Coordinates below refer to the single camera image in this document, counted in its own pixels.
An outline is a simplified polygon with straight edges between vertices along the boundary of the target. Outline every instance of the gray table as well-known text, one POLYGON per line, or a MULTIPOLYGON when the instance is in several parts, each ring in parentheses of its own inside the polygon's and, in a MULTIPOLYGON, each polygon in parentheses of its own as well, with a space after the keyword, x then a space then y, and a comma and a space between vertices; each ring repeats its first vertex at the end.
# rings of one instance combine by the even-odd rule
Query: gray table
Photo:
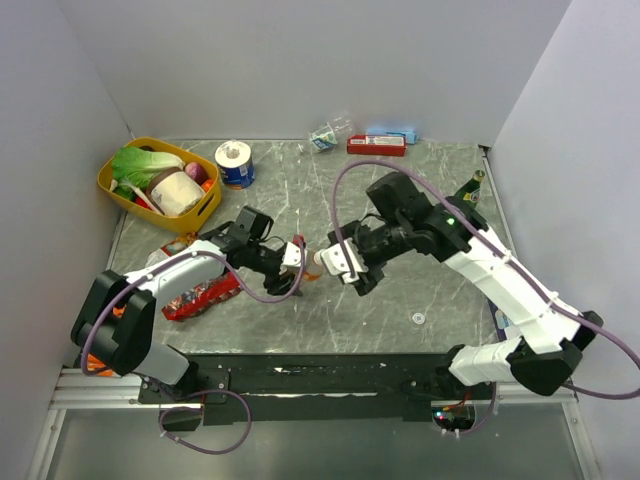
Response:
MULTIPOLYGON (((174 143, 212 160, 221 142, 174 143)), ((365 157, 347 155, 343 149, 311 154, 301 151, 296 141, 248 143, 253 150, 255 183, 242 191, 223 187, 222 203, 203 230, 235 219, 242 206, 251 205, 275 219, 273 234, 291 239, 300 231, 311 248, 327 246, 329 198, 336 173, 346 163, 365 157)), ((395 161, 447 194, 475 169, 485 167, 480 150, 472 145, 421 142, 395 161)), ((364 191, 387 172, 365 166, 347 174, 339 194, 341 224, 372 209, 364 191)), ((482 185, 478 211, 505 241, 505 227, 488 181, 482 185)), ((142 268, 151 251, 175 236, 127 215, 116 239, 112 268, 117 272, 142 268)), ((460 343, 496 341, 486 298, 448 267, 407 253, 389 262, 384 273, 385 280, 365 297, 325 275, 303 285, 303 297, 280 304, 260 304, 241 293, 182 324, 167 321, 160 313, 154 338, 185 353, 439 353, 460 343), (426 316, 424 324, 412 321, 416 312, 426 316)), ((259 275, 246 269, 241 275, 263 292, 259 275)))

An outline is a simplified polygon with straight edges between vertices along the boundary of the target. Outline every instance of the white robotic arm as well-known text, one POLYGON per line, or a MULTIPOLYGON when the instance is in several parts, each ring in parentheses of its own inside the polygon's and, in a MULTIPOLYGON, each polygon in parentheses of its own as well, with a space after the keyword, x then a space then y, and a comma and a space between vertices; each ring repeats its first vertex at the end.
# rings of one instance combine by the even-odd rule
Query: white robotic arm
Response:
POLYGON ((299 279, 287 270, 301 265, 301 249, 287 242, 278 250, 263 245, 273 219, 244 207, 235 222, 211 230, 187 249, 151 267, 125 275, 98 275, 72 329, 71 339, 120 375, 135 372, 179 391, 191 391, 197 366, 177 350, 152 340, 154 315, 171 300, 227 267, 264 274, 263 285, 280 301, 294 294, 299 279), (121 318, 108 308, 126 306, 121 318))
POLYGON ((375 230, 359 221, 342 228, 355 276, 350 273, 340 244, 330 233, 333 245, 319 252, 329 274, 345 284, 353 284, 360 295, 365 295, 383 277, 386 261, 412 249, 431 254, 478 287, 521 334, 491 345, 456 347, 449 365, 453 376, 466 386, 518 381, 542 395, 551 395, 568 379, 594 334, 554 311, 551 303, 542 300, 513 264, 529 274, 555 305, 583 315, 598 326, 602 325, 600 317, 593 312, 581 314, 558 299, 556 292, 549 291, 513 258, 493 229, 464 202, 448 199, 476 223, 503 258, 471 236, 441 205, 431 206, 403 174, 383 177, 369 187, 367 195, 385 223, 375 230))

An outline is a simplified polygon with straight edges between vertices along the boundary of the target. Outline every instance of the lettuce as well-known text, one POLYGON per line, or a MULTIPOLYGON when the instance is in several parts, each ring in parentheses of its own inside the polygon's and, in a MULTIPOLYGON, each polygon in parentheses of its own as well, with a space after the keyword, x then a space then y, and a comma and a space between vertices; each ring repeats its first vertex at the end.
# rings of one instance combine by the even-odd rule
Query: lettuce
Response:
POLYGON ((147 152, 138 147, 124 147, 113 157, 111 167, 113 178, 118 183, 126 179, 144 190, 160 172, 171 167, 184 168, 184 162, 172 153, 147 152))

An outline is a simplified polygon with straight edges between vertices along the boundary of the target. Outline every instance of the white wall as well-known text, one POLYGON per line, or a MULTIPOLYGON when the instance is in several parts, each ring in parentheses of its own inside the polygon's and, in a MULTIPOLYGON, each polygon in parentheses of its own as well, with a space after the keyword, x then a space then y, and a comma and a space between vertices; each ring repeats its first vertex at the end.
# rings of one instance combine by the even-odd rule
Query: white wall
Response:
MULTIPOLYGON (((640 4, 574 0, 491 152, 519 256, 548 286, 640 350, 640 4)), ((575 377, 638 387, 604 339, 575 377)), ((640 477, 640 402, 581 397, 606 478, 640 477)))
POLYGON ((0 2, 0 470, 22 478, 116 212, 95 186, 126 126, 52 0, 0 2))
POLYGON ((58 0, 136 135, 362 126, 491 145, 569 0, 58 0))

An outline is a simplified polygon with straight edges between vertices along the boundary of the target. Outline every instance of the red box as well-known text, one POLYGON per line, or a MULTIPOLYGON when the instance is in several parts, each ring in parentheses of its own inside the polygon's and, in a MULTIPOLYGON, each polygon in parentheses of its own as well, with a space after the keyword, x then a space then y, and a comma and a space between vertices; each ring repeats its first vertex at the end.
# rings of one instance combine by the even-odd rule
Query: red box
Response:
POLYGON ((347 153, 404 157, 407 139, 395 135, 354 135, 347 140, 347 153))

